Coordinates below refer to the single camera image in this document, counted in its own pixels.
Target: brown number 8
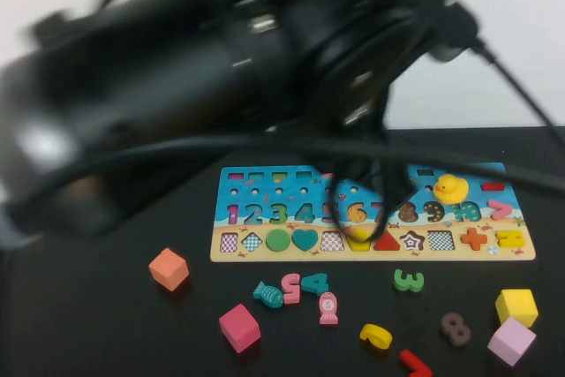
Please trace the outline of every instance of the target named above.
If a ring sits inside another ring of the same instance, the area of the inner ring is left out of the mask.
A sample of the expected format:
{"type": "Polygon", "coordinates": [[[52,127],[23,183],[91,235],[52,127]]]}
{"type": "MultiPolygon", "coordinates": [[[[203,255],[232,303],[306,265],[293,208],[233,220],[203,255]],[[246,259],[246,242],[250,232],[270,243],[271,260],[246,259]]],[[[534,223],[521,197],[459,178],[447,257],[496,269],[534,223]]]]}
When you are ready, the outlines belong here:
{"type": "Polygon", "coordinates": [[[458,313],[448,313],[441,319],[441,333],[449,336],[449,341],[456,347],[464,346],[471,339],[471,330],[464,325],[458,313]]]}

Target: teal fish piece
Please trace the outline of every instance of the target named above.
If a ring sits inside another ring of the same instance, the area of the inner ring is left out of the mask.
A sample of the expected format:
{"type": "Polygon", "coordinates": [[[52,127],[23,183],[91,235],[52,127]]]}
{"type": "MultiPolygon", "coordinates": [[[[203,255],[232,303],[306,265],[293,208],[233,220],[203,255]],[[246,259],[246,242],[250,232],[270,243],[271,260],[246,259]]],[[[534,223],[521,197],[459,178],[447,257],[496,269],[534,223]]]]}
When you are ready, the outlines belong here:
{"type": "Polygon", "coordinates": [[[253,299],[261,299],[265,305],[274,309],[283,306],[283,293],[276,287],[267,286],[263,282],[260,282],[253,292],[253,299]]]}

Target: yellow rubber duck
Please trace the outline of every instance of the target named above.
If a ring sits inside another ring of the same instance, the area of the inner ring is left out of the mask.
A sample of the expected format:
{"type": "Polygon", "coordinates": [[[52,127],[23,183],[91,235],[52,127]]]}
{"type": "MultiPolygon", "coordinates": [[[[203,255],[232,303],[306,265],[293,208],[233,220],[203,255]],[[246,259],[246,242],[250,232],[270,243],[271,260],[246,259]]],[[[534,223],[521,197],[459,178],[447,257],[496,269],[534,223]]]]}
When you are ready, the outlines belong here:
{"type": "Polygon", "coordinates": [[[469,194],[469,183],[464,178],[444,174],[433,188],[433,194],[445,205],[461,203],[469,194]]]}

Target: orange plus sign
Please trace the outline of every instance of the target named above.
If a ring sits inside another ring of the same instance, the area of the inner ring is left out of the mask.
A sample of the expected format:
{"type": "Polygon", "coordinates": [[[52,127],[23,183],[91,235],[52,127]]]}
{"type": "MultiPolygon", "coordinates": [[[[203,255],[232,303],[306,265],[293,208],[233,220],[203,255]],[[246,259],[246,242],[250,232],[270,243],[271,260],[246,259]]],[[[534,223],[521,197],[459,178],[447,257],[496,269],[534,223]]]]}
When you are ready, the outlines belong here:
{"type": "Polygon", "coordinates": [[[486,243],[486,235],[478,234],[475,229],[468,229],[467,234],[461,236],[461,243],[469,245],[473,251],[480,251],[480,246],[486,243]]]}

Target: number puzzle board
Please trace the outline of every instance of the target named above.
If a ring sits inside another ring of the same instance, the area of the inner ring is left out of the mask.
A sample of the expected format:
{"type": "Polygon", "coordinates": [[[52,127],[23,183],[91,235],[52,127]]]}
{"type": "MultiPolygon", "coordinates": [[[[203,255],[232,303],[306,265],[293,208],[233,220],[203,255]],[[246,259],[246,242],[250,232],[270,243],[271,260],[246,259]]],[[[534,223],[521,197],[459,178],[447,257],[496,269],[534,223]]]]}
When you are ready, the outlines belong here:
{"type": "MultiPolygon", "coordinates": [[[[483,165],[504,171],[501,163],[483,165]]],[[[458,205],[442,205],[432,189],[444,173],[410,166],[418,191],[390,216],[381,241],[355,243],[331,222],[329,175],[310,166],[224,168],[210,258],[214,262],[535,258],[511,187],[486,192],[481,188],[486,180],[463,176],[469,182],[467,199],[458,205]],[[507,216],[493,220],[495,210],[487,206],[489,200],[511,206],[511,212],[508,207],[507,216]],[[506,241],[497,238],[497,233],[498,237],[504,234],[501,231],[511,231],[506,241]]],[[[337,194],[343,225],[372,232],[379,219],[380,195],[351,181],[341,183],[337,194]]]]}

